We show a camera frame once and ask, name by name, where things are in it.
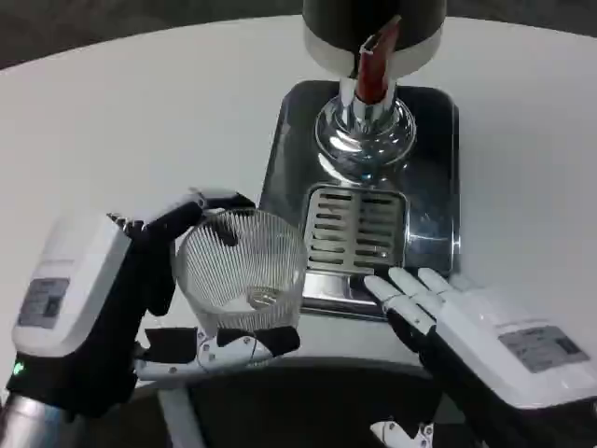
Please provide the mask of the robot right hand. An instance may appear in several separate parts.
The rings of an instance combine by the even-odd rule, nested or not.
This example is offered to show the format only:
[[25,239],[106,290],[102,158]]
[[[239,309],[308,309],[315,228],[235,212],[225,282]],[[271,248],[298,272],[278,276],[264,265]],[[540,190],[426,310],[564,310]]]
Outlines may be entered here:
[[596,354],[555,322],[430,268],[361,285],[484,446],[595,446]]

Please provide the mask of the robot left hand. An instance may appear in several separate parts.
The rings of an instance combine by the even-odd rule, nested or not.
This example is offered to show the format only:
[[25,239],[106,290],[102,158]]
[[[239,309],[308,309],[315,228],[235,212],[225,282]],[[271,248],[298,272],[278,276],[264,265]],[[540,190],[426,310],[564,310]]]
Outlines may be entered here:
[[145,221],[63,217],[12,330],[7,390],[97,417],[138,381],[292,353],[306,264],[299,232],[235,191],[192,190]]

